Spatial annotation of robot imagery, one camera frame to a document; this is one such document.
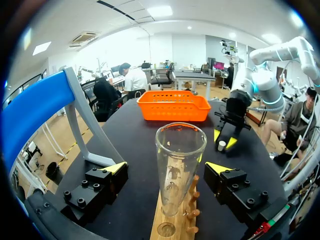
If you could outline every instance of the tall drinking glass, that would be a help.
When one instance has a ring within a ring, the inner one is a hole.
[[[207,144],[205,133],[198,127],[174,122],[155,134],[162,212],[177,214]]]

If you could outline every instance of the computer monitor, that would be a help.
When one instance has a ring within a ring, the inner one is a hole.
[[[102,75],[102,77],[104,77],[105,79],[114,79],[114,78],[115,78],[113,72],[110,71],[110,70],[103,71],[103,72],[101,73],[101,75]]]
[[[225,70],[225,63],[224,62],[219,62],[219,61],[216,61],[213,65],[213,67],[215,69],[219,69],[219,70]]]
[[[111,71],[112,71],[113,73],[119,72],[119,67],[120,67],[120,65],[114,66],[114,67],[111,68]]]

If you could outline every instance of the seated man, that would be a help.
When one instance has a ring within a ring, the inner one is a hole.
[[[269,142],[272,131],[278,136],[281,136],[281,138],[285,138],[287,147],[291,152],[294,152],[298,148],[300,145],[299,135],[303,136],[308,127],[315,106],[317,92],[309,87],[305,95],[306,101],[295,103],[285,115],[283,123],[272,119],[266,121],[261,136],[262,143],[265,146]],[[314,115],[308,132],[302,140],[302,145],[296,154],[299,160],[303,158],[303,152],[310,143],[316,122],[316,116]]]
[[[123,63],[119,66],[119,74],[125,77],[124,94],[135,90],[147,90],[148,81],[144,71],[139,68],[130,68],[129,63]]]

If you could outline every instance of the robotic arm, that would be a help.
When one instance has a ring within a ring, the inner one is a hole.
[[[221,124],[216,128],[215,142],[219,143],[225,123],[236,126],[235,134],[226,143],[235,144],[242,128],[249,129],[245,123],[247,108],[251,105],[254,94],[259,94],[268,108],[267,111],[279,113],[284,108],[283,93],[280,90],[276,76],[268,69],[267,61],[285,61],[299,58],[302,71],[312,79],[314,87],[320,93],[320,70],[312,54],[313,48],[301,36],[291,41],[276,44],[270,47],[254,50],[250,58],[256,65],[256,71],[245,67],[236,74],[230,96],[226,102],[224,113],[215,112],[220,116]]]
[[[254,50],[250,58],[256,65],[257,72],[250,68],[240,69],[231,89],[230,97],[233,102],[239,100],[237,105],[250,106],[254,93],[258,93],[268,109],[280,112],[284,106],[282,92],[278,86],[276,77],[268,70],[266,61],[286,61],[299,58],[301,69],[311,78],[317,93],[320,93],[320,70],[316,65],[312,54],[313,48],[302,36],[295,37],[291,41],[276,44],[270,47]]]

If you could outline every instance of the orange plastic basket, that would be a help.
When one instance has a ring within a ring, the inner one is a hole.
[[[145,120],[157,121],[203,122],[211,109],[204,97],[190,91],[146,91],[137,103]]]

